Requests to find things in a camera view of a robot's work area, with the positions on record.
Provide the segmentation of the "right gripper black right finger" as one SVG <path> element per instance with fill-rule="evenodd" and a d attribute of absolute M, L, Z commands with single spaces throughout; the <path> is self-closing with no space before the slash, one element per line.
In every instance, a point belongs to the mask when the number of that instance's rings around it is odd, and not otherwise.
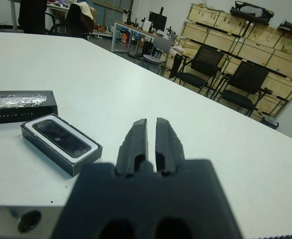
<path fill-rule="evenodd" d="M 183 145 L 164 118 L 156 121 L 155 156 L 157 172 L 163 175 L 175 174 L 179 162 L 185 160 Z"/>

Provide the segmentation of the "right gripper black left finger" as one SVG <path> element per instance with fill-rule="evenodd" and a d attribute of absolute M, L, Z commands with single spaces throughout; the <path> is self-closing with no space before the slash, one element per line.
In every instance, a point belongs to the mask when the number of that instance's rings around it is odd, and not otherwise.
<path fill-rule="evenodd" d="M 118 176 L 129 177 L 139 171 L 148 160 L 147 120 L 135 121 L 118 151 L 115 171 Z"/>

